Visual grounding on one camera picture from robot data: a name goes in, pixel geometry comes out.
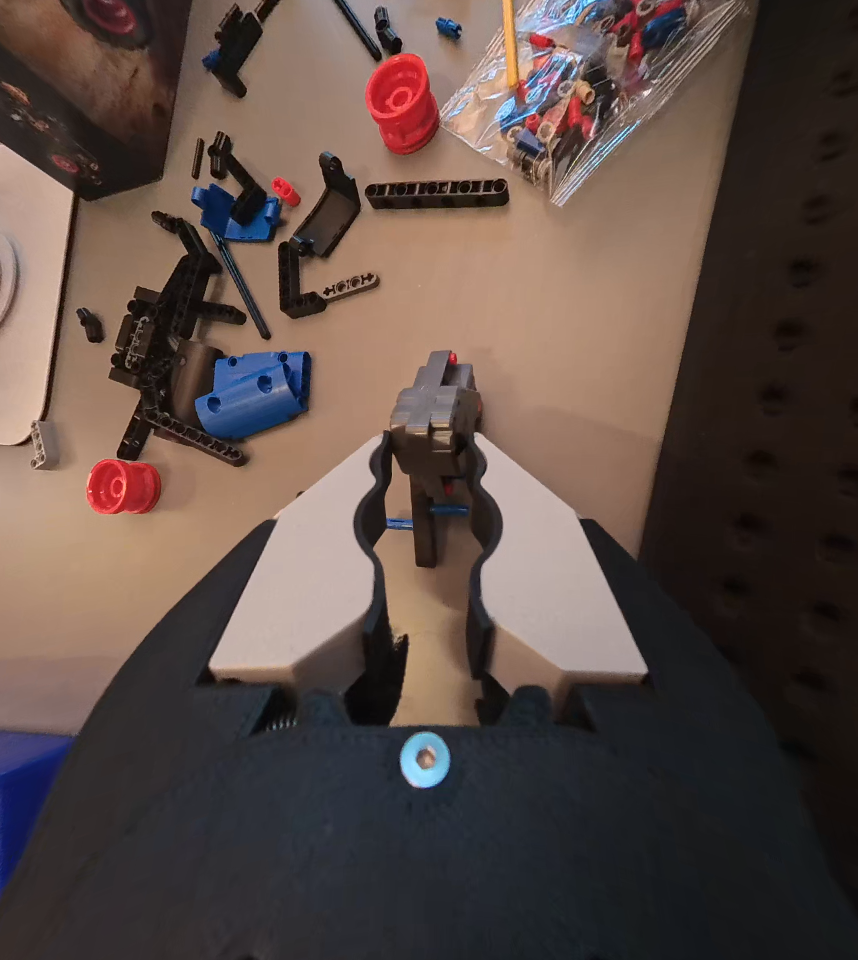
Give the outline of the white stand base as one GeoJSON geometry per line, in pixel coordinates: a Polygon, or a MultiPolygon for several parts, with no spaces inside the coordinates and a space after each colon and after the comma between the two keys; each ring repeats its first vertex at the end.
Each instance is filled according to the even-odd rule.
{"type": "Polygon", "coordinates": [[[0,146],[0,232],[15,247],[17,290],[0,326],[0,446],[22,444],[46,409],[76,197],[0,146]]]}

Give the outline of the black curved mudguard panel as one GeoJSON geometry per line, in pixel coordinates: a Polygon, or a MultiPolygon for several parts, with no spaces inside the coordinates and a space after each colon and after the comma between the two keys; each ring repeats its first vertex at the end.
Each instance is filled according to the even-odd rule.
{"type": "Polygon", "coordinates": [[[318,163],[323,193],[288,241],[301,257],[330,257],[361,211],[355,178],[346,172],[339,157],[323,151],[318,163]]]}

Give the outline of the long black axle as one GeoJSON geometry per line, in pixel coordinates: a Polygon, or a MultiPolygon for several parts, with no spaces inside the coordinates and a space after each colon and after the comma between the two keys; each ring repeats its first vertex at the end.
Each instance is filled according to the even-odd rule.
{"type": "Polygon", "coordinates": [[[333,1],[342,17],[348,23],[355,36],[360,40],[367,54],[375,61],[380,63],[382,60],[382,50],[377,40],[370,34],[366,26],[359,18],[349,1],[333,1]]]}

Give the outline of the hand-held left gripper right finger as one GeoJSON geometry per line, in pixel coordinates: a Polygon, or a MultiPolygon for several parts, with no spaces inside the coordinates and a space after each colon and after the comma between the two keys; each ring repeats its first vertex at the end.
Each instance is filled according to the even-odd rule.
{"type": "Polygon", "coordinates": [[[576,510],[482,433],[466,448],[467,654],[502,690],[638,684],[649,673],[576,510]]]}

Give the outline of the yellow axle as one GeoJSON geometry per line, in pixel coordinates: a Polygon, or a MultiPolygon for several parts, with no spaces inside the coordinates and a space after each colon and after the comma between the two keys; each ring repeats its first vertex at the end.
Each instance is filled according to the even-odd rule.
{"type": "Polygon", "coordinates": [[[508,90],[516,91],[519,87],[519,51],[515,3],[511,0],[503,0],[500,4],[505,48],[506,84],[508,90]]]}

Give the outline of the printed toy set box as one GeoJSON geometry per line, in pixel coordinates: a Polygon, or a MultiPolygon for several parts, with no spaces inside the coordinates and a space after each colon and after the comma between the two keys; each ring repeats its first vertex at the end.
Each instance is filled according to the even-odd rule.
{"type": "Polygon", "coordinates": [[[0,144],[95,201],[164,172],[189,1],[0,1],[0,144]]]}

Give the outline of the long blue pin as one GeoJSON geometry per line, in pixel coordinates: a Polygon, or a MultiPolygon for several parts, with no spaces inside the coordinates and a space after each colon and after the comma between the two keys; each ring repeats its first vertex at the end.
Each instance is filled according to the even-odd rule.
{"type": "MultiPolygon", "coordinates": [[[[471,507],[461,504],[435,503],[430,506],[430,517],[465,519],[471,513],[471,507]]],[[[389,530],[413,531],[414,520],[411,517],[388,517],[386,526],[389,530]]]]}

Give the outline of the dark perforated panel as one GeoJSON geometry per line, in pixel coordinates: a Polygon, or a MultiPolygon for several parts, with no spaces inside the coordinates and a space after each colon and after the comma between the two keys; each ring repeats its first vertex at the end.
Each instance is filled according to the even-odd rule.
{"type": "Polygon", "coordinates": [[[758,3],[640,557],[858,914],[858,2],[758,3]]]}

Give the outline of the black bent beam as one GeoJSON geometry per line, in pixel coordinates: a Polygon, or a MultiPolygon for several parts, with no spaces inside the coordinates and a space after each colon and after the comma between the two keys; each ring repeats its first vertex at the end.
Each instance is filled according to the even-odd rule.
{"type": "Polygon", "coordinates": [[[230,174],[240,187],[240,192],[231,206],[230,217],[241,227],[248,227],[264,209],[268,195],[231,150],[224,150],[219,156],[220,167],[230,174]]]}

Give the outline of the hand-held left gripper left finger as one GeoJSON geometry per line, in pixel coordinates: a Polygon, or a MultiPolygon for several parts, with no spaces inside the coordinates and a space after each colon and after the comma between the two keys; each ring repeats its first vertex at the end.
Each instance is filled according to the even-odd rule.
{"type": "Polygon", "coordinates": [[[354,521],[384,441],[372,437],[279,511],[210,657],[217,680],[344,694],[363,675],[375,561],[354,521]]]}

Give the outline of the dark long axle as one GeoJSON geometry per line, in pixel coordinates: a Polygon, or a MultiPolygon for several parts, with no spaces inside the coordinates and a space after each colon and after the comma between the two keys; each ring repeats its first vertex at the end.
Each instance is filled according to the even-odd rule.
{"type": "Polygon", "coordinates": [[[249,284],[246,282],[243,273],[231,252],[228,242],[225,238],[211,229],[208,230],[208,234],[215,244],[222,264],[228,271],[232,282],[242,298],[246,312],[251,318],[259,336],[264,341],[270,341],[272,339],[272,332],[268,327],[266,319],[263,317],[249,284]]]}

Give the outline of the black curved shell panel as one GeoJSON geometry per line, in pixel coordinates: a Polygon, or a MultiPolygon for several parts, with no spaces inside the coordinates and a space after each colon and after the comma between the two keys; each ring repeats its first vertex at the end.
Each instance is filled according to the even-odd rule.
{"type": "Polygon", "coordinates": [[[196,340],[179,339],[171,369],[170,410],[183,424],[201,429],[195,401],[214,389],[215,364],[225,359],[219,348],[196,340]]]}

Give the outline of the black beam chassis assembly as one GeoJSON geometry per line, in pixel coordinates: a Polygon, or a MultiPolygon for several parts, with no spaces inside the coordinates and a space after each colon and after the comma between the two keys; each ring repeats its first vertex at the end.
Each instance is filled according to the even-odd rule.
{"type": "Polygon", "coordinates": [[[177,233],[184,248],[160,291],[137,287],[126,306],[110,361],[109,379],[138,393],[132,416],[116,450],[123,461],[139,460],[148,438],[155,435],[204,453],[233,468],[242,467],[244,452],[175,418],[170,410],[170,381],[180,339],[195,336],[199,322],[242,326],[246,314],[207,298],[208,283],[222,272],[195,226],[180,218],[177,233]]]}

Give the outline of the grey desk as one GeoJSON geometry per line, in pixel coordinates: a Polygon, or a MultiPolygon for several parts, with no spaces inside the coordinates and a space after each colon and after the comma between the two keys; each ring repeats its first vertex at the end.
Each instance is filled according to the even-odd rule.
{"type": "Polygon", "coordinates": [[[279,312],[275,248],[240,249],[272,340],[250,322],[206,335],[226,352],[309,351],[309,413],[254,438],[240,468],[151,438],[157,507],[100,516],[87,475],[115,456],[135,406],[135,392],[108,378],[111,342],[135,286],[157,286],[179,256],[152,211],[198,221],[197,138],[226,131],[255,178],[285,178],[303,208],[322,192],[323,151],[361,189],[504,173],[446,130],[412,155],[387,151],[365,106],[375,64],[331,2],[281,2],[246,64],[248,96],[233,100],[200,65],[228,6],[193,4],[163,178],[76,208],[47,408],[59,467],[33,470],[27,444],[0,446],[2,729],[77,732],[171,606],[385,428],[435,350],[473,365],[496,446],[639,550],[755,15],[562,208],[515,176],[502,208],[394,213],[363,202],[302,281],[317,289],[374,271],[380,287],[302,320],[279,312]],[[103,342],[87,342],[79,307],[99,316],[103,342]]]}

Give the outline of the red wheel hub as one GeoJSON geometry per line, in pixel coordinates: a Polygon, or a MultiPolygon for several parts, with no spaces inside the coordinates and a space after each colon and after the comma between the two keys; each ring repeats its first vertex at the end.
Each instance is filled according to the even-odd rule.
{"type": "Polygon", "coordinates": [[[395,54],[372,72],[364,102],[387,150],[410,156],[435,137],[440,112],[427,67],[418,55],[395,54]]]}
{"type": "Polygon", "coordinates": [[[97,514],[143,515],[155,509],[161,494],[157,469],[145,462],[105,459],[91,469],[86,498],[97,514]]]}

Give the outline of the small bag of red parts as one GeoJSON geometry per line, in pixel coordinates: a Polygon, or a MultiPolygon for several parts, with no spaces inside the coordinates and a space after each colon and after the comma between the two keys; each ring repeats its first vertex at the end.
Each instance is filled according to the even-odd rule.
{"type": "Polygon", "coordinates": [[[517,86],[507,85],[505,38],[496,36],[442,109],[442,126],[561,208],[756,6],[522,2],[517,86]]]}

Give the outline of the blue curved shell panel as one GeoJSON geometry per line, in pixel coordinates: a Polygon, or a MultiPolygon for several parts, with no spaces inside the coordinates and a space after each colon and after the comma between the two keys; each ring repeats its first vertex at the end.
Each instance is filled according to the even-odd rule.
{"type": "Polygon", "coordinates": [[[241,440],[308,411],[312,356],[307,351],[232,355],[215,363],[214,385],[194,401],[202,429],[241,440]]]}

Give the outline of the light grey short beam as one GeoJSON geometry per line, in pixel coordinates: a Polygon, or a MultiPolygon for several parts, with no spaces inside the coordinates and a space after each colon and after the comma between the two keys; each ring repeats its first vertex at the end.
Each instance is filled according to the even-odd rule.
{"type": "Polygon", "coordinates": [[[31,443],[30,468],[38,472],[51,472],[61,464],[61,449],[56,426],[46,419],[35,419],[29,426],[31,443]]]}

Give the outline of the grey pull-back motor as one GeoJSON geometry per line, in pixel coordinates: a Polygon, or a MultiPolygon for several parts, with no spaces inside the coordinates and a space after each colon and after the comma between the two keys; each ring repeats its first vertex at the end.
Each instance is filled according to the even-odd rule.
{"type": "Polygon", "coordinates": [[[429,354],[411,387],[401,390],[388,430],[404,474],[423,481],[464,475],[464,451],[481,423],[483,400],[473,366],[451,350],[429,354]]]}

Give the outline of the long black beam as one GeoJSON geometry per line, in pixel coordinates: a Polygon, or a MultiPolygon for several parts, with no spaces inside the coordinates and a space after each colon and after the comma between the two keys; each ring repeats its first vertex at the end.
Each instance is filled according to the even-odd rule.
{"type": "Polygon", "coordinates": [[[504,178],[465,178],[370,183],[364,198],[374,210],[480,210],[507,206],[504,178]]]}

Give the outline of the blue flat panel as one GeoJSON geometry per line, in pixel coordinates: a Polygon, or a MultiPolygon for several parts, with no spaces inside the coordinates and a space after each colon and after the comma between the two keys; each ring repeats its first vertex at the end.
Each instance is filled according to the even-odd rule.
{"type": "Polygon", "coordinates": [[[192,190],[192,203],[200,210],[201,226],[219,239],[229,243],[264,243],[274,239],[280,223],[280,201],[267,198],[253,218],[243,224],[231,214],[235,198],[218,186],[192,190]]]}

